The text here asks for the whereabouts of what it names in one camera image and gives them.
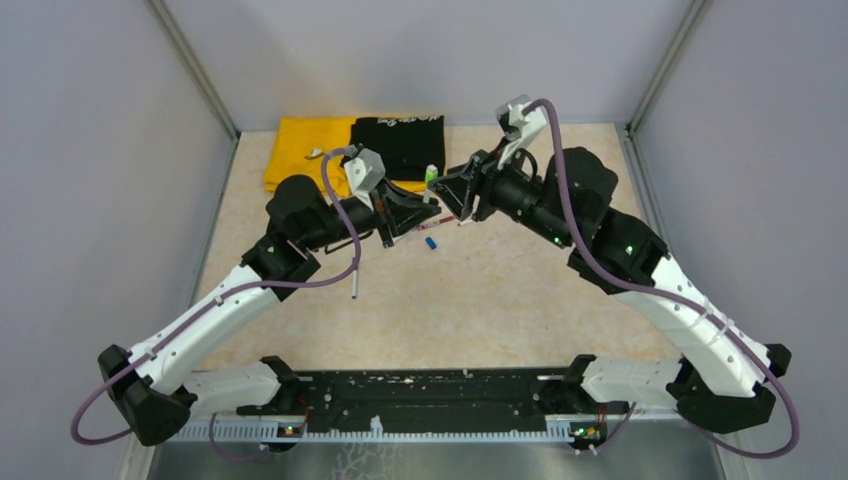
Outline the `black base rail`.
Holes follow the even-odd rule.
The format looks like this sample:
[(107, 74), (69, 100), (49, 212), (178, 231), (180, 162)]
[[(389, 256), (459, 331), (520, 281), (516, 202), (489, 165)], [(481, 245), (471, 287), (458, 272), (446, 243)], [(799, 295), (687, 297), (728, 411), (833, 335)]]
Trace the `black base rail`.
[(626, 413), (624, 401), (602, 405), (571, 381), (564, 367), (430, 370), (313, 370), (242, 416), (303, 416), (306, 433), (321, 439), (568, 439), (551, 417), (583, 422)]

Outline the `red gel pen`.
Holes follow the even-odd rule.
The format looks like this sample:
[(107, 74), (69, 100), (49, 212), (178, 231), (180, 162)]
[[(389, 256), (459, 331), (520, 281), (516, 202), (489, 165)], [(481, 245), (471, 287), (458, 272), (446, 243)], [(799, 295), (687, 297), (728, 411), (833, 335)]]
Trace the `red gel pen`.
[(447, 216), (439, 219), (429, 220), (415, 226), (414, 231), (428, 230), (452, 221), (456, 221), (456, 218), (454, 216)]

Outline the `black folded shirt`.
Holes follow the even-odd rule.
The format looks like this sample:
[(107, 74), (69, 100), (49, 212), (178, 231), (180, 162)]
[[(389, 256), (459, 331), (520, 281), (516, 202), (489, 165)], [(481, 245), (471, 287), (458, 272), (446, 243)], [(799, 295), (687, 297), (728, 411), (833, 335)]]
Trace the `black folded shirt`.
[(350, 143), (378, 153), (392, 181), (420, 182), (427, 167), (446, 166), (445, 118), (362, 117), (350, 130)]

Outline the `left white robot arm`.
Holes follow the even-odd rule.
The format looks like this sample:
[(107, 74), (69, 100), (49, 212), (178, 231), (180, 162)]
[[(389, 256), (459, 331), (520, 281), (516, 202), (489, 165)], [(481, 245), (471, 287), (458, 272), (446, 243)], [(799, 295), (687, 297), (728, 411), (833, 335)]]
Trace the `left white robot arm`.
[(244, 325), (302, 288), (320, 268), (314, 254), (373, 232), (392, 241), (440, 214), (433, 199), (387, 180), (341, 200), (338, 213), (306, 175), (283, 180), (268, 202), (266, 233), (219, 286), (172, 324), (130, 349), (112, 345), (98, 357), (108, 395), (144, 446), (161, 444), (192, 418), (218, 412), (299, 413), (303, 388), (279, 357), (246, 367), (199, 371), (197, 365)]

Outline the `green black pen cap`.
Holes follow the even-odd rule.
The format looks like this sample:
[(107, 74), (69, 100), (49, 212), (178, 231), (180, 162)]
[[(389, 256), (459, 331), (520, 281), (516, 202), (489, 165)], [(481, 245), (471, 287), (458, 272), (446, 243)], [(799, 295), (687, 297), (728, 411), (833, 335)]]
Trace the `green black pen cap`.
[(439, 174), (438, 167), (434, 164), (429, 164), (426, 167), (426, 170), (425, 170), (425, 178), (424, 178), (425, 184), (428, 185), (432, 180), (434, 180), (435, 178), (438, 177), (438, 174)]

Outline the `yellow folded shirt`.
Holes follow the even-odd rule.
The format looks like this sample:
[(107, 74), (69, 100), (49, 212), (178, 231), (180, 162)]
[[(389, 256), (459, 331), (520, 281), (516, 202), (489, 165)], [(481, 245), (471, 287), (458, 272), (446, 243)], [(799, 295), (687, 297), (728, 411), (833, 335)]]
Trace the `yellow folded shirt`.
[[(313, 179), (319, 189), (323, 190), (321, 161), (324, 155), (334, 148), (354, 145), (350, 143), (350, 130), (356, 119), (358, 118), (283, 117), (279, 123), (269, 164), (263, 175), (266, 190), (273, 192), (282, 180), (299, 174)], [(392, 182), (416, 193), (425, 188), (424, 180)]]

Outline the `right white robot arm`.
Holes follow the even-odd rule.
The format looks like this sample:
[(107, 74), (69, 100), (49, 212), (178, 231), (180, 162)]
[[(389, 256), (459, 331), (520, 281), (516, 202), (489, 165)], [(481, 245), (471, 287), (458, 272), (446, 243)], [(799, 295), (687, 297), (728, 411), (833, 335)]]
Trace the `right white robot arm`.
[(763, 344), (731, 321), (683, 273), (667, 244), (641, 219), (616, 210), (615, 172), (582, 147), (563, 152), (566, 173), (523, 170), (525, 152), (505, 166), (484, 151), (430, 189), (460, 219), (500, 212), (553, 245), (569, 249), (567, 264), (585, 281), (646, 318), (680, 351), (674, 361), (622, 362), (577, 356), (564, 376), (563, 398), (576, 412), (599, 404), (671, 408), (711, 433), (765, 424), (776, 403), (766, 384), (786, 372), (791, 355)]

